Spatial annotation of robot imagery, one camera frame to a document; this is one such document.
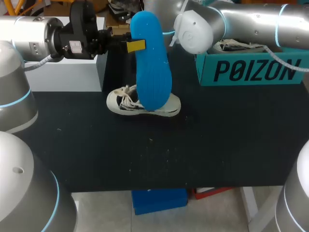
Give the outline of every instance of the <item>blue insole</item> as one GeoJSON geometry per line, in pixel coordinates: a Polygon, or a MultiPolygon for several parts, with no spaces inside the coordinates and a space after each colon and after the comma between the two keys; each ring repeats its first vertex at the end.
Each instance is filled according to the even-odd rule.
{"type": "Polygon", "coordinates": [[[131,20],[132,39],[145,39],[146,49],[136,51],[136,85],[141,104],[148,111],[161,108],[169,99],[172,75],[157,17],[147,11],[138,12],[131,20]]]}

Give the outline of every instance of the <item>teal shoe box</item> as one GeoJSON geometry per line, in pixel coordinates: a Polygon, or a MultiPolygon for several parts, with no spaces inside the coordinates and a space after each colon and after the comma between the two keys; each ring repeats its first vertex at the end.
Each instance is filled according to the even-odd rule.
{"type": "MultiPolygon", "coordinates": [[[[309,52],[282,48],[275,53],[285,62],[309,68],[309,52]]],[[[304,73],[286,68],[268,53],[201,54],[196,56],[202,86],[300,84],[304,73]]]]}

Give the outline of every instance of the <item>black tabletop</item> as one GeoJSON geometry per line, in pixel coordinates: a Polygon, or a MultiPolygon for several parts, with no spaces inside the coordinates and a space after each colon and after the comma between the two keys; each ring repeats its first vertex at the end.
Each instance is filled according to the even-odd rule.
{"type": "Polygon", "coordinates": [[[16,135],[69,191],[284,184],[309,139],[303,84],[201,87],[194,57],[174,49],[180,114],[119,116],[105,101],[134,84],[130,58],[109,53],[102,93],[34,93],[38,120],[16,135]]]}

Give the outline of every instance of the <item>white box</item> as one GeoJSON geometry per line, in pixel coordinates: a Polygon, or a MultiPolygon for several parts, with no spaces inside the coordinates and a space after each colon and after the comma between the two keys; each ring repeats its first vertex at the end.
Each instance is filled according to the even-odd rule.
{"type": "MultiPolygon", "coordinates": [[[[69,17],[57,17],[63,25],[69,17]]],[[[103,29],[104,18],[97,18],[98,29],[103,29]]],[[[94,60],[65,59],[58,63],[46,63],[42,67],[26,72],[32,91],[43,92],[101,92],[107,54],[94,60]]],[[[25,67],[37,62],[27,62],[25,67]]]]}

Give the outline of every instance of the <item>blue block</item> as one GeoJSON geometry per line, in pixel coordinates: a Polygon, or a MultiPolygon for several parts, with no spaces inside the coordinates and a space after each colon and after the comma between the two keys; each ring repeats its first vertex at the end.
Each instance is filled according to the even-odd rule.
{"type": "Polygon", "coordinates": [[[173,209],[187,205],[188,195],[185,189],[159,189],[132,191],[133,207],[136,215],[173,209]]]}
{"type": "Polygon", "coordinates": [[[147,11],[138,12],[131,20],[133,39],[145,39],[146,49],[136,51],[136,85],[141,104],[148,111],[161,108],[172,89],[172,74],[157,17],[147,11]]]}

